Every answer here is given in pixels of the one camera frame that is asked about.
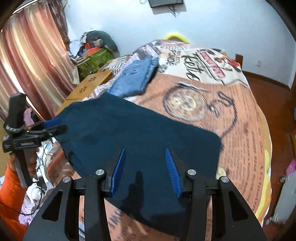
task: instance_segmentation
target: black cable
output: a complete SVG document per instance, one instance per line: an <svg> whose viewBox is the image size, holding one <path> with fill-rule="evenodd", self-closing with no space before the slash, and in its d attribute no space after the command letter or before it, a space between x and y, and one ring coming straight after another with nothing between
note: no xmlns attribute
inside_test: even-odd
<svg viewBox="0 0 296 241"><path fill-rule="evenodd" d="M52 142L52 147L53 147L53 146L54 146L54 143L53 143L53 141L52 141L52 137L50 138L50 140L49 140L48 143L46 144L45 148L44 148L44 146L43 146L43 153L42 153L42 159L41 159L42 165L43 165L43 155L44 155L44 153L45 153L45 149L47 148L47 146L48 146L48 144L49 144L50 142Z"/></svg>
<svg viewBox="0 0 296 241"><path fill-rule="evenodd" d="M176 11L175 5L168 5L168 8L171 10L171 14L174 15L174 17L177 17L177 14L179 14L179 11Z"/></svg>
<svg viewBox="0 0 296 241"><path fill-rule="evenodd" d="M41 188L41 196L40 196L40 200L39 200L39 203L38 203L38 206L37 206L36 210L37 210L37 209L39 208L39 206L40 206L41 199L42 199L42 188ZM14 211L14 212L16 212L16 213L18 213L18 214L20 214L20 215L24 215L24 216L30 216L30 215L33 215L33 214L36 212L36 210L35 210L33 213L25 214L25 213L22 213L22 212L19 212L19 211L14 210L13 208L7 206L6 204L4 204L4 203L2 203L2 202L0 202L0 204L6 206L7 208L9 208L9 209L12 210L12 211Z"/></svg>

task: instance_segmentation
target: curtain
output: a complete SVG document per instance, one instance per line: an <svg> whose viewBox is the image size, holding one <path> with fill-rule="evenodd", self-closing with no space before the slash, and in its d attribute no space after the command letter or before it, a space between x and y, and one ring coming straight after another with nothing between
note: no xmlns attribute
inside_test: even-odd
<svg viewBox="0 0 296 241"><path fill-rule="evenodd" d="M48 2L36 2L14 14L0 35L0 61L9 75L4 82L10 79L19 85L18 91L24 91L44 119L54 118L79 77Z"/></svg>
<svg viewBox="0 0 296 241"><path fill-rule="evenodd" d="M0 40L0 57L2 53L2 41ZM8 115L9 96L18 93L5 68L0 61L0 119L4 122Z"/></svg>
<svg viewBox="0 0 296 241"><path fill-rule="evenodd" d="M54 19L54 22L62 36L66 50L70 50L70 39L68 37L68 24L64 7L61 0L47 0L50 12Z"/></svg>

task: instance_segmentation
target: green bag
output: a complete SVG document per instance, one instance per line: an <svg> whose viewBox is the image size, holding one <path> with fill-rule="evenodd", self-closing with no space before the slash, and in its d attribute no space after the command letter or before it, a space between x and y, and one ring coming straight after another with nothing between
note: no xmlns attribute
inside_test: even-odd
<svg viewBox="0 0 296 241"><path fill-rule="evenodd" d="M112 53L106 48L101 48L98 52L95 52L87 59L78 63L76 66L78 68L80 82L84 80L86 76L97 73L98 70L111 59L113 59Z"/></svg>

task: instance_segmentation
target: navy towel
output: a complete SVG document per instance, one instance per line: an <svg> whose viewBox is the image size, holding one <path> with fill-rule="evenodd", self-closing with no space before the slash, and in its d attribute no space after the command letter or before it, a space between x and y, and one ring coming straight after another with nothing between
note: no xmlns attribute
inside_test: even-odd
<svg viewBox="0 0 296 241"><path fill-rule="evenodd" d="M124 147L119 189L109 201L152 228L181 234L186 200L173 192L165 149L172 147L188 168L215 178L221 145L216 134L108 93L73 103L57 118L67 125L67 133L56 138L81 177L102 169L104 161Z"/></svg>

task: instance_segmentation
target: wooden baseboard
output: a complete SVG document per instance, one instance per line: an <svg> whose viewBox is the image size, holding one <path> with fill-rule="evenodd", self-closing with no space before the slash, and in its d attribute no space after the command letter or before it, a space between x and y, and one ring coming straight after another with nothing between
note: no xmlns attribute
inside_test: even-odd
<svg viewBox="0 0 296 241"><path fill-rule="evenodd" d="M268 78L268 77L265 77L265 76L262 76L262 75L259 75L259 74L254 74L254 73L251 73L251 72L248 72L248 71L243 71L243 74L246 76L246 77L253 77L253 78L256 78L256 79L260 79L260 80L264 80L264 81L267 81L267 82L270 82L270 83L273 83L275 85L278 85L282 88L285 88L287 89L288 91L291 91L291 89L289 88L289 86L281 83L281 82L278 82L276 80L273 80L271 78Z"/></svg>

